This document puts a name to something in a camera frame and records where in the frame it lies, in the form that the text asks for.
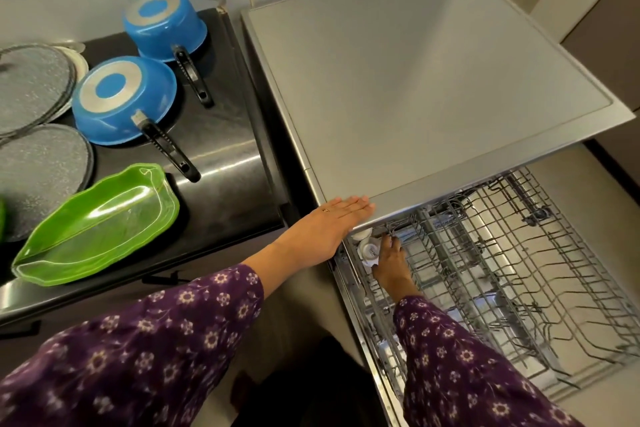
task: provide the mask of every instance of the green leaf-shaped plate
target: green leaf-shaped plate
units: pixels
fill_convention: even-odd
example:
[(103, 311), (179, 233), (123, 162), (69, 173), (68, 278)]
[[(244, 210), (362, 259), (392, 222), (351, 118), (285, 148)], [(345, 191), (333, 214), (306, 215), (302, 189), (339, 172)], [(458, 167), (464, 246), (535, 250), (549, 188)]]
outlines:
[(15, 257), (16, 277), (57, 286), (126, 257), (169, 228), (180, 203), (157, 164), (134, 164), (70, 197)]

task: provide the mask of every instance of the purple floral top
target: purple floral top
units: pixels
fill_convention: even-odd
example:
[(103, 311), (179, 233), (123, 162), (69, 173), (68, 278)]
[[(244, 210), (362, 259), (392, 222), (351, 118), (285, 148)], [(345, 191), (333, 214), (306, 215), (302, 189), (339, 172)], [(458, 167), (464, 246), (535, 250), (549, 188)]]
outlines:
[[(0, 425), (190, 425), (262, 300), (238, 265), (58, 333), (0, 382)], [(580, 425), (425, 299), (394, 319), (412, 427)]]

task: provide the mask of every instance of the person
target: person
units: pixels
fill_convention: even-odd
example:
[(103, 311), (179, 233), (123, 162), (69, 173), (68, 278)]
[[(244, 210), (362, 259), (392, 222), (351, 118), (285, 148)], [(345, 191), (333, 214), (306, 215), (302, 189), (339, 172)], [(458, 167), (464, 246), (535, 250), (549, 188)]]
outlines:
[[(333, 199), (242, 264), (55, 334), (0, 383), (0, 426), (190, 425), (264, 299), (373, 211)], [(384, 237), (373, 275), (396, 302), (411, 427), (581, 425), (425, 299), (398, 239)]]

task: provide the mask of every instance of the wire rack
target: wire rack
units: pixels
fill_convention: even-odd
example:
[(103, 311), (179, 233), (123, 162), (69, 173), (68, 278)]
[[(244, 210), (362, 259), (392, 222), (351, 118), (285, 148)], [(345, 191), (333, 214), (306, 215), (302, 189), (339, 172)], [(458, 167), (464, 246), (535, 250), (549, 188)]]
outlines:
[[(640, 355), (637, 311), (527, 168), (376, 227), (401, 239), (424, 295), (558, 400)], [(347, 241), (355, 303), (402, 399), (394, 303)]]

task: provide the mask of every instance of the black handle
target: black handle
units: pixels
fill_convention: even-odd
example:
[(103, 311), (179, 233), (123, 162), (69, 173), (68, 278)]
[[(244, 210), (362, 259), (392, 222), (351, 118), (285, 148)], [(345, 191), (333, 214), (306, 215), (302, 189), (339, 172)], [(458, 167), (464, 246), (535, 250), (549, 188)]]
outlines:
[(195, 165), (191, 164), (188, 157), (184, 155), (166, 133), (160, 130), (153, 120), (144, 117), (135, 122), (136, 126), (145, 134), (149, 142), (156, 146), (184, 177), (191, 182), (198, 182), (200, 180), (200, 172), (198, 172)]
[(187, 78), (189, 85), (196, 93), (196, 96), (200, 100), (204, 108), (210, 108), (213, 106), (213, 98), (207, 85), (204, 83), (198, 68), (191, 60), (189, 53), (183, 46), (172, 46), (173, 57), (175, 58), (178, 66), (182, 70), (182, 73)]

